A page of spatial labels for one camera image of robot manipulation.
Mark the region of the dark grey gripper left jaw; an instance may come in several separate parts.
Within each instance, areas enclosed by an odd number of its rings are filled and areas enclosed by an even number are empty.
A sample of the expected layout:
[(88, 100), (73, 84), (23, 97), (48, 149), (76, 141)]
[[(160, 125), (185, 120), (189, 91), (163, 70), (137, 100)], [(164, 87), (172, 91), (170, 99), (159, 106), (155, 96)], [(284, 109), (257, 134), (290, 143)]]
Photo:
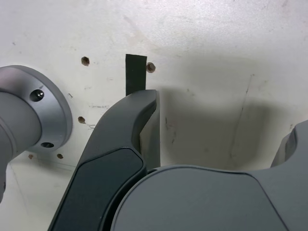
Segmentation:
[(156, 107), (157, 92), (141, 90), (104, 113), (86, 144), (49, 230), (110, 230), (121, 200), (147, 174), (140, 133)]

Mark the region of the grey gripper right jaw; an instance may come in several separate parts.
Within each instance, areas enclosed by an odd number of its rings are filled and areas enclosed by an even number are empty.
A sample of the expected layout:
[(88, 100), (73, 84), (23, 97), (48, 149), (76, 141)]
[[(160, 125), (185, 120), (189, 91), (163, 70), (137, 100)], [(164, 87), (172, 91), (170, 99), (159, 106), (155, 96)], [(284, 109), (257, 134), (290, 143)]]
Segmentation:
[(305, 231), (308, 124), (295, 126), (287, 160), (246, 172), (159, 168), (121, 201), (113, 231)]

